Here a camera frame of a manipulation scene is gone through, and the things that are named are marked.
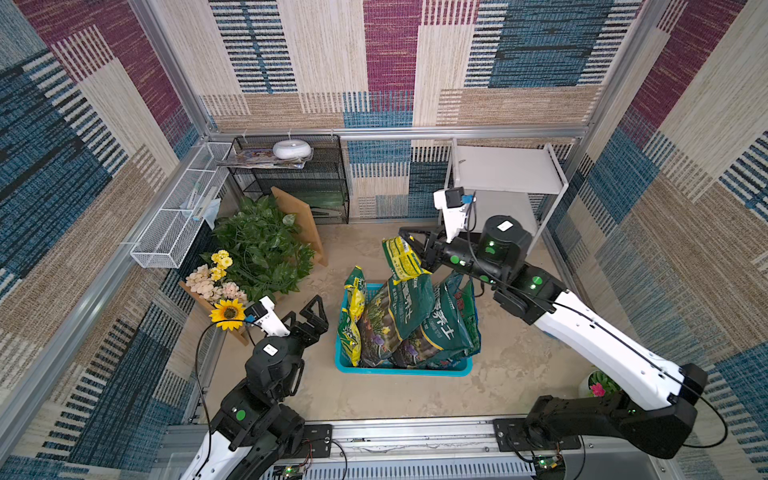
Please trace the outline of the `dark green soil bag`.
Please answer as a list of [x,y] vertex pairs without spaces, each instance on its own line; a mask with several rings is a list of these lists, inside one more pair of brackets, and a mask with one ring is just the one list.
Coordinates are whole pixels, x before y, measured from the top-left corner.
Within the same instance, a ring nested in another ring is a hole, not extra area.
[[361,336],[360,365],[376,368],[427,319],[435,305],[430,274],[397,282],[390,277],[366,302],[357,321]]
[[459,310],[463,275],[451,273],[435,288],[435,305],[427,319],[391,356],[398,368],[447,370],[467,358],[470,339]]

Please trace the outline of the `green blue pink soil bag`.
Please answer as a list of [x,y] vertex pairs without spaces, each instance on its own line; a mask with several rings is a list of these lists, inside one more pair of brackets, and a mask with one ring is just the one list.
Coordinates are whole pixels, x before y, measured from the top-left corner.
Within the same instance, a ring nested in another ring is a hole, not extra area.
[[465,350],[466,357],[472,357],[481,350],[481,334],[479,330],[479,317],[477,313],[475,292],[472,280],[460,288],[459,310],[463,324],[470,339],[470,346]]

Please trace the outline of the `green yellow fertilizer bag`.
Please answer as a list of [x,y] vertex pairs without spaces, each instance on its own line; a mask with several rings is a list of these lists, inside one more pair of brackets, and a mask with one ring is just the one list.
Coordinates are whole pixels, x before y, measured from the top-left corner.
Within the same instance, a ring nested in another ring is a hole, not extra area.
[[342,352],[352,367],[359,367],[362,354],[362,338],[357,322],[365,310],[367,286],[361,267],[355,266],[344,284],[346,307],[341,308],[338,335]]

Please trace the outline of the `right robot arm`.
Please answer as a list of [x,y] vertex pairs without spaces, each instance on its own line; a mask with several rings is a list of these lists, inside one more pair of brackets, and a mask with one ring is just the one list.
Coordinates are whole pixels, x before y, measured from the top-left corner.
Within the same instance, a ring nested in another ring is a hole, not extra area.
[[532,235],[510,216],[489,218],[479,234],[450,238],[443,228],[401,228],[419,266],[441,266],[490,286],[503,310],[564,342],[619,385],[602,397],[539,397],[524,420],[526,442],[551,448],[563,438],[613,437],[641,452],[673,458],[693,431],[707,373],[654,354],[602,319],[555,276],[526,261]]

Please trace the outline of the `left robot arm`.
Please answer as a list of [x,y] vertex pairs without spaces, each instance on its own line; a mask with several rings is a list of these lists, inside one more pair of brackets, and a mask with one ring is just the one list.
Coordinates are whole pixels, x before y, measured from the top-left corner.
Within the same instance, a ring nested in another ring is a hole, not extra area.
[[238,300],[222,300],[211,312],[211,326],[255,325],[264,338],[253,344],[245,378],[220,403],[215,415],[205,410],[208,433],[183,479],[259,479],[278,461],[287,478],[299,478],[314,458],[329,456],[332,427],[306,426],[306,420],[284,404],[296,395],[305,371],[305,350],[328,331],[322,297],[314,296],[300,311],[280,319],[268,297],[249,308]]

